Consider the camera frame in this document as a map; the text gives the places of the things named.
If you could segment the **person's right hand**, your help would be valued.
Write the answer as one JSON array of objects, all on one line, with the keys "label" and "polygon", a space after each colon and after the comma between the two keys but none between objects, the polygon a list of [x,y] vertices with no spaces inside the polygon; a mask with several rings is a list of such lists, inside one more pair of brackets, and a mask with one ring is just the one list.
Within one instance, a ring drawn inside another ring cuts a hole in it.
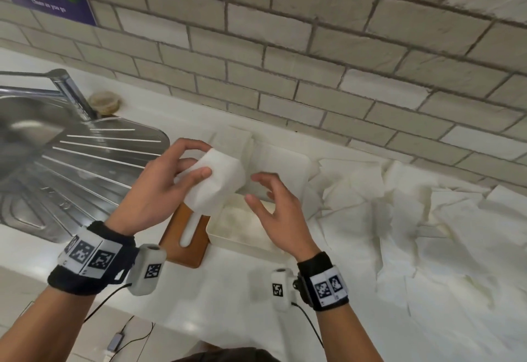
[{"label": "person's right hand", "polygon": [[274,200],[273,221],[260,221],[275,246],[290,254],[297,262],[311,259],[321,252],[309,232],[301,203],[283,184],[276,173],[260,172],[251,180],[268,189]]}]

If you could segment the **person's left hand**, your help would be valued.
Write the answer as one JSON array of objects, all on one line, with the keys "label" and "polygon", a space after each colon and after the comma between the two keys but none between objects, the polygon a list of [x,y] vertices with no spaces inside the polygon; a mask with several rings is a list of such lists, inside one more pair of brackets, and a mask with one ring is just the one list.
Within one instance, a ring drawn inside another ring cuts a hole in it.
[{"label": "person's left hand", "polygon": [[211,146],[196,139],[179,138],[162,155],[150,161],[105,225],[134,236],[168,219],[187,194],[175,194],[177,161],[188,150],[208,152]]}]

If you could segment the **white paper napkin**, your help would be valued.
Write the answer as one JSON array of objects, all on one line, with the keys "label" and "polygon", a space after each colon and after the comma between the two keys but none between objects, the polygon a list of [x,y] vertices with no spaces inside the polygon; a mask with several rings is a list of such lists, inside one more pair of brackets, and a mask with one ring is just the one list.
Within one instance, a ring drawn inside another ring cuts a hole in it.
[{"label": "white paper napkin", "polygon": [[212,148],[196,164],[178,174],[174,183],[202,167],[209,167],[212,175],[194,186],[183,203],[195,213],[211,216],[229,196],[245,185],[246,171],[241,159]]}]

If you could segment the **person's right forearm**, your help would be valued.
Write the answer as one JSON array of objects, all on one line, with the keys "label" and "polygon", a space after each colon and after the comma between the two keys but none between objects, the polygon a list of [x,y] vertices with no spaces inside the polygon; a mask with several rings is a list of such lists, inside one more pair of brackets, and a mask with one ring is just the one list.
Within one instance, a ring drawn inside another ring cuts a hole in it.
[{"label": "person's right forearm", "polygon": [[327,362],[384,362],[348,300],[316,316]]}]

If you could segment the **person's left forearm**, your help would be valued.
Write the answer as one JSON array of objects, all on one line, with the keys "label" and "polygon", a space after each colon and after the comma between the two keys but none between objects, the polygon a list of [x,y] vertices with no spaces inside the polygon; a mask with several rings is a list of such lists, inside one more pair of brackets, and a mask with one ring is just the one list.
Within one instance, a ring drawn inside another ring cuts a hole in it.
[{"label": "person's left forearm", "polygon": [[107,284],[49,281],[0,338],[0,362],[66,362],[96,296]]}]

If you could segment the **white rectangular tray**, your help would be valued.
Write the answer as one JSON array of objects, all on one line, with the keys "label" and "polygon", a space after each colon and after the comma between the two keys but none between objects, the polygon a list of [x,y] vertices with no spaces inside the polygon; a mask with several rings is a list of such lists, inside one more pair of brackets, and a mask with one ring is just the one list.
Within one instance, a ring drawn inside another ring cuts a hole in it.
[{"label": "white rectangular tray", "polygon": [[[259,172],[277,173],[289,191],[302,200],[311,165],[311,160],[305,155],[263,142],[255,142],[248,164],[248,176]],[[253,194],[272,213],[275,205],[267,197],[267,191],[267,188],[248,177],[245,186],[228,197],[219,210],[211,216],[206,227],[210,243],[250,257],[285,263],[290,257],[289,254],[272,243],[260,220],[245,202],[245,195]]]}]

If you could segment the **wooden cutting board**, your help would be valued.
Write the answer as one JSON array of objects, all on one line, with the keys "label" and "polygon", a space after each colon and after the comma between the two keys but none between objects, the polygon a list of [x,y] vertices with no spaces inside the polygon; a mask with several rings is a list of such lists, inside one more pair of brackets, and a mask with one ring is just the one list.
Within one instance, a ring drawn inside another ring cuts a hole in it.
[{"label": "wooden cutting board", "polygon": [[167,260],[192,269],[200,267],[210,243],[206,232],[209,220],[181,204],[159,242],[167,252]]}]

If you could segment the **round beige sponge holder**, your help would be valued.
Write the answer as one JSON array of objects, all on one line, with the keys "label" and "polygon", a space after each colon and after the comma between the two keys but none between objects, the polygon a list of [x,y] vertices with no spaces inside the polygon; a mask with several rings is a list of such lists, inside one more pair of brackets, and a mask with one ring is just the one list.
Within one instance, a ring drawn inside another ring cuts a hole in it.
[{"label": "round beige sponge holder", "polygon": [[89,96],[88,104],[100,116],[111,116],[120,109],[122,98],[114,92],[95,92]]}]

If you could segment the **black right wristband with markers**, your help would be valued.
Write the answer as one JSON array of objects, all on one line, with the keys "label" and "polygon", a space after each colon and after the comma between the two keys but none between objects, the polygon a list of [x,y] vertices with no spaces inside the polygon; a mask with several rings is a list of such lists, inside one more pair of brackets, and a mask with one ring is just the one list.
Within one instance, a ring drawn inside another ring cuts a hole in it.
[{"label": "black right wristband with markers", "polygon": [[326,312],[349,304],[348,288],[326,252],[297,263],[297,281],[304,303],[316,312]]}]

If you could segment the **black wristband with markers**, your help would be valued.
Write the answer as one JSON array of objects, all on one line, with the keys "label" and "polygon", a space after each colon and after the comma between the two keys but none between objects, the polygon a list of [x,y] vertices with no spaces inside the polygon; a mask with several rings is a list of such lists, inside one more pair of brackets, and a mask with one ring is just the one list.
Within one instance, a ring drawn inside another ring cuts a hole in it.
[{"label": "black wristband with markers", "polygon": [[297,263],[297,281],[304,303],[316,312],[326,312],[349,304],[348,288],[326,252]]},{"label": "black wristband with markers", "polygon": [[49,274],[51,288],[76,296],[121,285],[139,254],[133,236],[109,229],[102,221],[84,226],[60,253]]}]

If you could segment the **stainless steel sink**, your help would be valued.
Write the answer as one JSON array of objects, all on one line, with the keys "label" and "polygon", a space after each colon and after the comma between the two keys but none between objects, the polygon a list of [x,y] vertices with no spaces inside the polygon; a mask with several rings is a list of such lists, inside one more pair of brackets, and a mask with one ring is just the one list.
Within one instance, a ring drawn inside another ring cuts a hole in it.
[{"label": "stainless steel sink", "polygon": [[65,243],[106,220],[169,145],[121,117],[83,122],[60,97],[0,94],[0,225]]}]

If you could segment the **black left wristband with markers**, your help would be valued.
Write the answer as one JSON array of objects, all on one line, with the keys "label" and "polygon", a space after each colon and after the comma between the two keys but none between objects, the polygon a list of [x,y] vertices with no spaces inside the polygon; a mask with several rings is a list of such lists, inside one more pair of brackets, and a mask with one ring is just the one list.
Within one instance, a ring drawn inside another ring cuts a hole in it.
[{"label": "black left wristband with markers", "polygon": [[139,254],[133,236],[109,229],[102,221],[84,226],[60,253],[49,274],[51,288],[76,296],[121,285]]}]

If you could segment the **chrome faucet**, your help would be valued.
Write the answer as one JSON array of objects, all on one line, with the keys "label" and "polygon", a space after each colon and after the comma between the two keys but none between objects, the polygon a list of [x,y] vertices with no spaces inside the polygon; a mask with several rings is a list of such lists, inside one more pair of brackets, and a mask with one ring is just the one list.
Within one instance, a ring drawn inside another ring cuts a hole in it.
[{"label": "chrome faucet", "polygon": [[89,105],[87,99],[65,69],[56,68],[49,72],[0,71],[0,77],[3,76],[45,78],[53,83],[56,90],[0,85],[0,95],[2,96],[63,100],[74,108],[83,122],[92,122],[101,118],[101,115]]}]

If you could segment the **person's dark clothing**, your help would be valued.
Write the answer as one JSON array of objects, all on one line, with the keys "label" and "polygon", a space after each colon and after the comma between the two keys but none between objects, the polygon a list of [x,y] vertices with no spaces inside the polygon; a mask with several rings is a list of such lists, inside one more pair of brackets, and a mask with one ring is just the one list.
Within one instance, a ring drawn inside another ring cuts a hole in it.
[{"label": "person's dark clothing", "polygon": [[220,348],[196,352],[172,362],[280,362],[264,349],[255,347]]}]

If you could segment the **pile of white paper sheets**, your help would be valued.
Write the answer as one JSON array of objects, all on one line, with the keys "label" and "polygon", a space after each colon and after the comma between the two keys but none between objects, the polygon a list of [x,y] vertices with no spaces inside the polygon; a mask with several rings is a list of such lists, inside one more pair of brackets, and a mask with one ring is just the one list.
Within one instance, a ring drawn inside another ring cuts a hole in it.
[{"label": "pile of white paper sheets", "polygon": [[393,161],[320,159],[315,228],[448,362],[527,362],[527,191]]}]

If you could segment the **grey power adapter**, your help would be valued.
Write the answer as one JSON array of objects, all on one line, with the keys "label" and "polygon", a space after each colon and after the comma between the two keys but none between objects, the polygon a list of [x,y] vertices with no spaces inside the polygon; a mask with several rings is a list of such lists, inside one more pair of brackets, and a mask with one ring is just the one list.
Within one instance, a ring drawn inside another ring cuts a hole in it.
[{"label": "grey power adapter", "polygon": [[123,339],[124,339],[124,332],[123,331],[115,333],[114,336],[112,337],[109,345],[106,348],[106,352],[107,353],[111,353],[111,354],[115,354],[119,350]]}]

